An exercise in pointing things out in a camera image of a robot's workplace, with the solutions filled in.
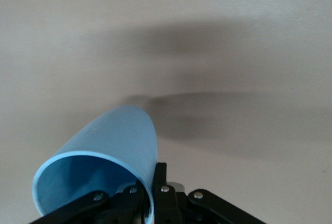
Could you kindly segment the blue plastic cup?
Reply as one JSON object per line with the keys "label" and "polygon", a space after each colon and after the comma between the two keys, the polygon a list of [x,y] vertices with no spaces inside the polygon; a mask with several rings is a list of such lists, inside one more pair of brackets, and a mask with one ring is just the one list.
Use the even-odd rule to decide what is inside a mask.
{"label": "blue plastic cup", "polygon": [[37,170],[32,183],[35,206],[45,216],[89,192],[113,196],[140,181],[149,203],[145,224],[152,224],[157,160],[150,116],[135,106],[115,108],[86,125]]}

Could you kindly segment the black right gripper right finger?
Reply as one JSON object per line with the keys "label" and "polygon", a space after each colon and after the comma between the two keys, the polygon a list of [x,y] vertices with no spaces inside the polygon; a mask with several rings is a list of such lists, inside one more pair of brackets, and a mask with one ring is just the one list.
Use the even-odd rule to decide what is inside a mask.
{"label": "black right gripper right finger", "polygon": [[155,224],[266,224],[208,190],[176,190],[167,182],[166,163],[156,164],[153,195]]}

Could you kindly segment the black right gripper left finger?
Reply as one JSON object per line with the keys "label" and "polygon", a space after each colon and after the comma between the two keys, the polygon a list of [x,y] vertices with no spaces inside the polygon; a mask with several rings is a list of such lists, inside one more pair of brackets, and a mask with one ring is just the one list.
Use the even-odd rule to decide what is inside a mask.
{"label": "black right gripper left finger", "polygon": [[145,224],[146,192],[137,181],[112,197],[92,191],[29,224]]}

